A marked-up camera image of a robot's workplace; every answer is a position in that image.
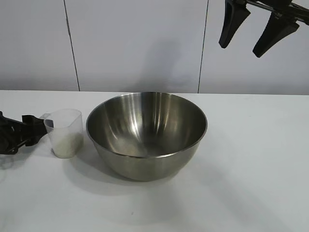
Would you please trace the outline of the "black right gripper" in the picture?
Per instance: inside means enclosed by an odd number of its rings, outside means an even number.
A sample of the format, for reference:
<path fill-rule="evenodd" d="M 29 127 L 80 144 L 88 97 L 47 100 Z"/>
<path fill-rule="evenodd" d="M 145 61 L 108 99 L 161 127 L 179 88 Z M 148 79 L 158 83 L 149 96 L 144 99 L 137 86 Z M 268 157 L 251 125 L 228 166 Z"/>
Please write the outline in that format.
<path fill-rule="evenodd" d="M 271 11 L 268 23 L 253 48 L 260 58 L 277 42 L 296 32 L 296 21 L 309 23 L 309 10 L 291 0 L 225 0 L 224 23 L 219 39 L 221 48 L 227 48 L 238 28 L 251 14 L 246 4 Z"/>

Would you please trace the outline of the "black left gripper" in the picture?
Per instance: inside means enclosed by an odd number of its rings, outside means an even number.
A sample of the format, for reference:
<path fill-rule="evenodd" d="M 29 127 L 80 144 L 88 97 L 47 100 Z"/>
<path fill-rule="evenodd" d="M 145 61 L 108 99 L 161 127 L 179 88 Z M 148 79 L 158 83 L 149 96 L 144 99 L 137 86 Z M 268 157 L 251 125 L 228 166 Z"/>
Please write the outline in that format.
<path fill-rule="evenodd" d="M 6 118 L 0 112 L 0 154 L 15 155 L 24 144 L 21 139 L 22 125 L 25 146 L 33 146 L 47 134 L 44 120 L 33 115 L 22 115 L 22 122 Z"/>

